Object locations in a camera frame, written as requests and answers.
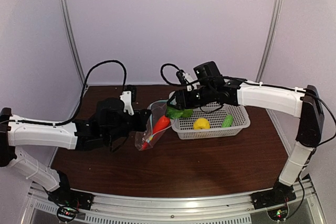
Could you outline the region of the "yellow toy lemon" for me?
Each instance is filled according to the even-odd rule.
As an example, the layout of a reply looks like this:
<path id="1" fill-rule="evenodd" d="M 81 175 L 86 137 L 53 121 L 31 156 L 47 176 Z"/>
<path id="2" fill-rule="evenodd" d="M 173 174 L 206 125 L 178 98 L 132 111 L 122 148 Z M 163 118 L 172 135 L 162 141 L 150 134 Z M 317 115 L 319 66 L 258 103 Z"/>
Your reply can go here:
<path id="1" fill-rule="evenodd" d="M 193 124 L 194 130 L 205 130 L 205 129 L 210 129 L 210 128 L 211 128 L 211 125 L 206 118 L 198 118 Z"/>

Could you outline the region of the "clear zip top bag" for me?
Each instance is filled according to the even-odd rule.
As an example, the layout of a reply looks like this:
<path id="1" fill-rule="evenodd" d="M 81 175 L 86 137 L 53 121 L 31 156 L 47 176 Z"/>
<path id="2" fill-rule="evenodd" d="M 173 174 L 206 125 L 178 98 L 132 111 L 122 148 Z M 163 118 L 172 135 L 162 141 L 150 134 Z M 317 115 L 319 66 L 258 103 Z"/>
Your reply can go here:
<path id="1" fill-rule="evenodd" d="M 142 150 L 143 143 L 149 139 L 149 137 L 152 135 L 152 130 L 159 120 L 159 118 L 166 113 L 166 102 L 167 100 L 158 100 L 152 102 L 148 109 L 151 110 L 152 114 L 147 122 L 147 130 L 145 132 L 137 132 L 135 134 L 135 146 L 139 151 Z M 158 133 L 154 139 L 149 143 L 149 146 L 145 150 L 149 150 L 154 147 L 156 142 L 161 138 L 161 136 L 165 133 L 165 131 Z"/>

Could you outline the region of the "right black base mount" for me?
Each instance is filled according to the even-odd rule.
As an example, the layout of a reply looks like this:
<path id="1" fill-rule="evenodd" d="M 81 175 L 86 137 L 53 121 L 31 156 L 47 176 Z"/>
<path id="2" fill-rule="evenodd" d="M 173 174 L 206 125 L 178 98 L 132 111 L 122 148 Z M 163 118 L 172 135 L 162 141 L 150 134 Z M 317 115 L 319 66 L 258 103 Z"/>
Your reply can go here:
<path id="1" fill-rule="evenodd" d="M 271 189 L 251 194 L 251 200 L 256 210 L 282 205 L 296 198 L 293 186 L 287 186 L 280 182 L 275 182 Z"/>

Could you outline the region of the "right round circuit board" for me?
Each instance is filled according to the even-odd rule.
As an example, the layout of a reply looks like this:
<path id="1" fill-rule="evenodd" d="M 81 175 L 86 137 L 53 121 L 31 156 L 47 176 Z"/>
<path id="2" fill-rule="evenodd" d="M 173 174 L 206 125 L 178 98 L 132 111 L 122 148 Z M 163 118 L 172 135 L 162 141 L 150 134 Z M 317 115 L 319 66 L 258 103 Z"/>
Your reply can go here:
<path id="1" fill-rule="evenodd" d="M 275 222 L 283 221 L 287 218 L 289 209 L 287 206 L 267 209 L 268 217 Z"/>

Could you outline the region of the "aluminium frame post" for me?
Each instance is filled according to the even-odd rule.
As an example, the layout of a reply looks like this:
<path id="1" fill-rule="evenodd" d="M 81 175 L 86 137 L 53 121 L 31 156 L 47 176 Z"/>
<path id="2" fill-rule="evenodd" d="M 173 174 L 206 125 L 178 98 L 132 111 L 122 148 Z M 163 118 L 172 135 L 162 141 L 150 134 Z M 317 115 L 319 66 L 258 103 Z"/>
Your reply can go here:
<path id="1" fill-rule="evenodd" d="M 268 34 L 267 34 L 261 62 L 260 62 L 257 77 L 256 77 L 257 82 L 260 82 L 262 80 L 266 67 L 267 67 L 267 62 L 268 62 L 271 49 L 272 49 L 272 45 L 273 45 L 275 35 L 276 35 L 276 28 L 278 25 L 283 1 L 284 0 L 274 0 Z"/>
<path id="2" fill-rule="evenodd" d="M 60 1 L 60 7 L 61 7 L 61 12 L 62 12 L 62 17 L 64 20 L 64 26 L 65 26 L 65 31 L 66 31 L 66 37 L 68 40 L 68 44 L 70 47 L 71 55 L 74 61 L 75 69 L 78 74 L 79 80 L 81 83 L 84 83 L 85 80 L 85 75 L 84 71 L 80 62 L 80 58 L 78 55 L 78 49 L 74 37 L 74 32 L 72 29 L 71 25 L 71 19 L 70 19 L 70 14 L 69 14 L 69 8 L 67 4 L 67 0 L 59 0 Z"/>

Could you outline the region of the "green toy apple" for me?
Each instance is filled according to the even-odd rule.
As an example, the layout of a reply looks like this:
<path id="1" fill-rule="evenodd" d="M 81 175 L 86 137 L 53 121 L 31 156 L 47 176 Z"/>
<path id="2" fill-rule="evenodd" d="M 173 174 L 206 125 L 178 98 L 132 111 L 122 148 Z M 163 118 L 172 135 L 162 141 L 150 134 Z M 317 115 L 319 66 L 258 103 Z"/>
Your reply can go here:
<path id="1" fill-rule="evenodd" d="M 186 110 L 178 110 L 173 107 L 168 106 L 166 108 L 165 116 L 169 119 L 179 119 L 179 118 L 189 118 L 192 116 L 193 110 L 186 109 Z"/>

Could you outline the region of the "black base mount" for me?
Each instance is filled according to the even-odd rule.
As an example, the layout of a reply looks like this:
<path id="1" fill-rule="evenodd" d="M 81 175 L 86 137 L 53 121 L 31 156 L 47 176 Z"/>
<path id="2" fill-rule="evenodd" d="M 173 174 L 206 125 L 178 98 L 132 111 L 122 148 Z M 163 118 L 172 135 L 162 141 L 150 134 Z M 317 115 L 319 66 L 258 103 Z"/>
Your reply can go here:
<path id="1" fill-rule="evenodd" d="M 77 190 L 55 190 L 47 192 L 48 200 L 54 202 L 56 205 L 68 206 L 76 209 L 90 210 L 94 195 Z"/>
<path id="2" fill-rule="evenodd" d="M 296 198 L 293 186 L 287 186 L 280 182 L 275 182 L 271 189 L 251 194 L 251 200 L 256 210 L 282 205 Z"/>

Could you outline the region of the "red toy carrot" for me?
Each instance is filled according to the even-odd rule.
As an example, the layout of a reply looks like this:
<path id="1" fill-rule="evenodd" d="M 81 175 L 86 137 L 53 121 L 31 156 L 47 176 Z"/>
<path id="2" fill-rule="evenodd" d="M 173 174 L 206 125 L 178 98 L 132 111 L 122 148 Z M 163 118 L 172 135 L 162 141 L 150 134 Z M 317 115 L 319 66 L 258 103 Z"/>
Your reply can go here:
<path id="1" fill-rule="evenodd" d="M 170 119 L 165 115 L 161 116 L 152 130 L 152 135 L 149 137 L 148 140 L 146 140 L 143 143 L 142 150 L 145 150 L 149 146 L 149 143 L 154 139 L 154 137 L 158 133 L 165 131 L 169 126 L 170 126 Z"/>

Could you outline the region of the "green toy cucumber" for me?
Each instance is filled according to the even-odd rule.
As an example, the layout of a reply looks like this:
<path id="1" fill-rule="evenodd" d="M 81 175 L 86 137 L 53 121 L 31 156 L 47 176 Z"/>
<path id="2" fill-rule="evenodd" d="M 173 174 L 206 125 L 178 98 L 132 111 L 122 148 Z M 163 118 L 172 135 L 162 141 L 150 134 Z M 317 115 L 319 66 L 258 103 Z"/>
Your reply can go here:
<path id="1" fill-rule="evenodd" d="M 233 118 L 232 115 L 230 115 L 230 114 L 226 115 L 226 117 L 224 118 L 224 120 L 221 124 L 221 127 L 222 128 L 231 127 L 232 124 L 233 124 L 233 120 L 234 120 L 234 118 Z"/>

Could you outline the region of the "right aluminium frame post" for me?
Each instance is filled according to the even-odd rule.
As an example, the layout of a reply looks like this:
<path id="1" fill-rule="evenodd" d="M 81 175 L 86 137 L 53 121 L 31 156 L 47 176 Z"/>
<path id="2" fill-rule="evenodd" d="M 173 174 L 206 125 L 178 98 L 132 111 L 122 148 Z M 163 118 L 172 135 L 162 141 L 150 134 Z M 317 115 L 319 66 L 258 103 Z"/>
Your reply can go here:
<path id="1" fill-rule="evenodd" d="M 256 77 L 257 82 L 260 82 L 262 80 L 266 67 L 267 67 L 267 62 L 268 62 L 271 49 L 272 49 L 272 45 L 273 45 L 275 35 L 276 35 L 276 28 L 278 25 L 283 1 L 284 0 L 274 0 L 268 34 L 267 34 L 261 62 L 260 62 L 257 77 Z"/>

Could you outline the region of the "front aluminium rail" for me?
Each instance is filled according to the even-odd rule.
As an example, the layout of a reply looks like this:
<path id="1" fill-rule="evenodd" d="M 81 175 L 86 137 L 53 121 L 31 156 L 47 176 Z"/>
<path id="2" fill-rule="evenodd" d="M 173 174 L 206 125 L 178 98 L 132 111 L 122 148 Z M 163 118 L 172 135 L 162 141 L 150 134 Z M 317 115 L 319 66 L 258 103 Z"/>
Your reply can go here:
<path id="1" fill-rule="evenodd" d="M 90 210 L 70 223 L 327 223 L 310 178 L 302 180 L 304 201 L 297 212 L 284 222 L 269 216 L 275 208 L 256 209 L 251 192 L 187 198 L 127 197 L 93 194 Z M 32 183 L 18 223 L 62 223 L 57 206 L 47 199 L 43 188 Z"/>

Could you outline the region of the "left aluminium frame post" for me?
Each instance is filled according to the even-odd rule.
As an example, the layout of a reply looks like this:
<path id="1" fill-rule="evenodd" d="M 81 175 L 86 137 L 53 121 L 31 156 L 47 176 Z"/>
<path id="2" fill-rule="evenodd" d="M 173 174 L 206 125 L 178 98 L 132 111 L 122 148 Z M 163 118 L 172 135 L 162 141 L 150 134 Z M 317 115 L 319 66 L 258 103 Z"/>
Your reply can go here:
<path id="1" fill-rule="evenodd" d="M 62 17 L 64 20 L 64 26 L 65 26 L 65 31 L 66 31 L 66 37 L 68 40 L 68 44 L 70 47 L 71 55 L 74 61 L 75 69 L 78 74 L 79 80 L 81 83 L 84 83 L 85 80 L 85 75 L 84 71 L 80 62 L 80 58 L 78 55 L 78 49 L 74 37 L 74 32 L 72 29 L 71 25 L 71 19 L 70 19 L 70 14 L 69 14 L 69 8 L 67 4 L 67 0 L 59 0 L 60 1 L 60 7 L 61 7 L 61 12 L 62 12 Z"/>

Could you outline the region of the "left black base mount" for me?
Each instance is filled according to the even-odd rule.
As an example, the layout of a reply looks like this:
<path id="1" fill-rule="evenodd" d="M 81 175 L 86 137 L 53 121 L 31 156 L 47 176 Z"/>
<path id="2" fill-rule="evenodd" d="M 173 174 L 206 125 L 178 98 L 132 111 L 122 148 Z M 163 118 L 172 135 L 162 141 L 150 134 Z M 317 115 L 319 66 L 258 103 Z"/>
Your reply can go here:
<path id="1" fill-rule="evenodd" d="M 55 190 L 47 192 L 48 200 L 54 202 L 56 205 L 68 206 L 76 209 L 90 210 L 94 195 L 77 190 Z"/>

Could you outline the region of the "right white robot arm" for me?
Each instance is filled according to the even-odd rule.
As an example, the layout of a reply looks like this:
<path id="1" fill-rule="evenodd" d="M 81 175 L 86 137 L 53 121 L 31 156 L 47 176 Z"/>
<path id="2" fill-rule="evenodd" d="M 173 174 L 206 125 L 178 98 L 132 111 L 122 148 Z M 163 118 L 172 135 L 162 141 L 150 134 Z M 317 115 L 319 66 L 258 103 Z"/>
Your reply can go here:
<path id="1" fill-rule="evenodd" d="M 168 107 L 177 110 L 198 109 L 216 102 L 220 106 L 253 106 L 299 118 L 296 143 L 277 179 L 276 187 L 269 192 L 272 203 L 281 203 L 289 196 L 289 187 L 298 180 L 321 142 L 324 112 L 316 87 L 287 88 L 225 77 L 214 61 L 196 66 L 194 72 L 196 80 L 178 70 L 178 90 L 170 95 Z"/>

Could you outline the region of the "round circuit board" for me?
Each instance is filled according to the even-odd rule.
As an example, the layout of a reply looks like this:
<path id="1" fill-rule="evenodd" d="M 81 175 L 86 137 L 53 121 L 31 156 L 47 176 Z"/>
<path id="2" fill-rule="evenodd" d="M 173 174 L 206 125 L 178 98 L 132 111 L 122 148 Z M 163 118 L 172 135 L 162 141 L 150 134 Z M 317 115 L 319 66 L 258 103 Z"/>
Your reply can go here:
<path id="1" fill-rule="evenodd" d="M 289 209 L 287 206 L 267 209 L 268 217 L 275 222 L 283 221 L 287 218 Z"/>
<path id="2" fill-rule="evenodd" d="M 56 212 L 57 218 L 63 222 L 74 220 L 77 214 L 78 211 L 76 209 L 67 206 L 60 206 Z"/>

